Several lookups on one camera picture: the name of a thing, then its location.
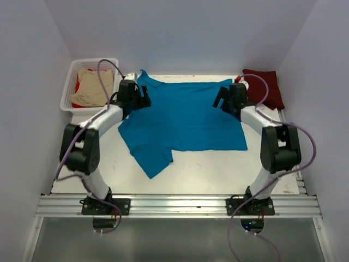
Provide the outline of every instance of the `white tabletop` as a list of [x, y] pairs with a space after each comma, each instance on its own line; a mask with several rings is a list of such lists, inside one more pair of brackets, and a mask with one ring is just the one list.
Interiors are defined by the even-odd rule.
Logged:
[[[150, 75], [163, 82], [222, 81], [229, 75]], [[263, 107], [269, 116], [279, 120], [277, 110]], [[74, 116], [77, 124], [90, 116]], [[119, 134], [118, 125], [100, 139], [99, 170], [115, 194], [244, 194], [261, 169], [261, 137], [242, 124], [247, 151], [185, 151], [172, 150], [173, 163], [156, 177], [149, 179], [130, 154]], [[64, 167], [61, 176], [70, 172]], [[78, 178], [54, 182], [51, 193], [85, 193]], [[299, 194], [294, 174], [284, 176], [273, 194]]]

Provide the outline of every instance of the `blue cloth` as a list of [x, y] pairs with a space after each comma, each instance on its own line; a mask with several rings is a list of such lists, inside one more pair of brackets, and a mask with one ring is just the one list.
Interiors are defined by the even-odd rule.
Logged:
[[133, 111], [119, 126], [130, 153], [149, 178], [173, 161], [171, 150], [247, 150], [241, 123], [212, 107], [222, 82], [167, 84], [143, 70], [152, 106]]

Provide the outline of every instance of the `white wall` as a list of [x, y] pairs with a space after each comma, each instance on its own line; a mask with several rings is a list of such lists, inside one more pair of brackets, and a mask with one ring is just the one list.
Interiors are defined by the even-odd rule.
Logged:
[[71, 55], [42, 0], [0, 3], [0, 257], [19, 261], [52, 182]]
[[[318, 0], [278, 70], [286, 118], [313, 134], [314, 164], [303, 172], [317, 194], [337, 261], [349, 255], [349, 2]], [[304, 160], [311, 146], [302, 140]]]
[[315, 2], [46, 0], [74, 58], [159, 74], [276, 69]]

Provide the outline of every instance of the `white laundry basket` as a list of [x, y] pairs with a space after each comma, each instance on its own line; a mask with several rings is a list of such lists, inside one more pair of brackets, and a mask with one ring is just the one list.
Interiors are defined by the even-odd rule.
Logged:
[[[63, 111], [69, 111], [72, 112], [74, 115], [94, 115], [95, 113], [99, 112], [102, 107], [98, 108], [74, 108], [71, 105], [71, 102], [69, 100], [69, 97], [71, 94], [75, 94], [75, 86], [77, 82], [77, 74], [81, 68], [87, 68], [92, 70], [97, 70], [98, 62], [103, 58], [91, 58], [91, 59], [79, 59], [74, 60], [70, 64], [68, 76], [65, 81], [63, 94], [61, 98], [61, 109]], [[118, 61], [115, 58], [106, 58], [113, 62], [116, 66], [118, 66]], [[100, 70], [107, 70], [112, 69], [114, 72], [114, 87], [113, 92], [117, 90], [117, 74], [118, 71], [114, 66], [108, 62], [102, 62], [100, 65]]]

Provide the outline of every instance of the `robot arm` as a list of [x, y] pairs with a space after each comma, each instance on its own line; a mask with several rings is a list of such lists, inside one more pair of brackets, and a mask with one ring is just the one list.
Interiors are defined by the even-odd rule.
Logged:
[[[100, 199], [108, 201], [111, 197], [111, 190], [104, 182], [99, 170], [100, 161], [99, 139], [115, 124], [125, 119], [133, 110], [142, 109], [151, 105], [147, 87], [142, 86], [142, 92], [136, 84], [137, 75], [129, 74], [119, 84], [119, 91], [116, 100], [110, 101], [109, 109], [105, 106], [102, 111], [106, 111], [92, 122], [95, 116], [78, 125], [68, 124], [65, 127], [59, 160], [68, 150], [73, 137], [88, 122], [90, 126], [81, 134], [78, 144], [68, 154], [65, 165], [71, 171], [83, 177], [84, 186], [93, 192]], [[93, 202], [93, 196], [88, 193], [87, 200]]]
[[[213, 106], [217, 107], [221, 100], [223, 100], [220, 106], [222, 111], [246, 123], [261, 135], [262, 169], [256, 180], [246, 189], [244, 199], [248, 199], [278, 175], [300, 163], [297, 129], [269, 121], [258, 114], [256, 106], [247, 100], [247, 88], [243, 83], [231, 84], [229, 89], [221, 87]], [[246, 206], [249, 213], [258, 214], [268, 205], [276, 184], [277, 182], [272, 184]]]

